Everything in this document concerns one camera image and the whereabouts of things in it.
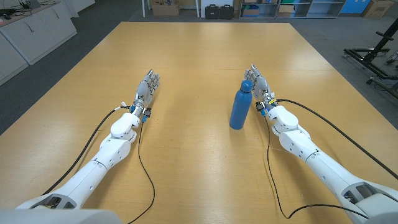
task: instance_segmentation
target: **blue water bottle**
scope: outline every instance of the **blue water bottle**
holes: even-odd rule
[[[251,94],[252,89],[253,82],[250,80],[243,80],[241,89],[235,95],[231,119],[229,120],[229,125],[235,130],[243,128],[244,120],[248,115],[251,100],[253,98]]]

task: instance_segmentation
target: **cart wheel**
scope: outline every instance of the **cart wheel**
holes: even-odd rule
[[[386,63],[394,63],[394,62],[395,62],[394,59],[390,59],[390,60],[386,61]]]

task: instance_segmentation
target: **bottle cap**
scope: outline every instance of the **bottle cap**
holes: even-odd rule
[[[250,80],[243,80],[241,85],[241,91],[244,93],[250,93],[252,89],[253,89],[253,82],[251,82]]]

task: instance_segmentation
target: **blue connector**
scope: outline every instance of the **blue connector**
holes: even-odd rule
[[[136,106],[131,105],[130,106],[130,113],[134,112],[135,109],[136,109]]]

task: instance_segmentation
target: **cardboard box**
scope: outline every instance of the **cardboard box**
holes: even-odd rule
[[[255,17],[260,14],[260,9],[243,9],[242,16]]]
[[[371,0],[361,16],[365,18],[382,18],[393,4],[394,2],[389,0]]]
[[[163,0],[150,0],[151,6],[163,6]]]
[[[294,5],[280,5],[279,12],[280,13],[292,13],[294,11]]]
[[[163,0],[163,5],[174,6],[175,5],[175,0]]]
[[[155,6],[152,5],[152,11],[154,12],[154,16],[179,16],[180,15],[180,6],[175,4],[174,6]]]

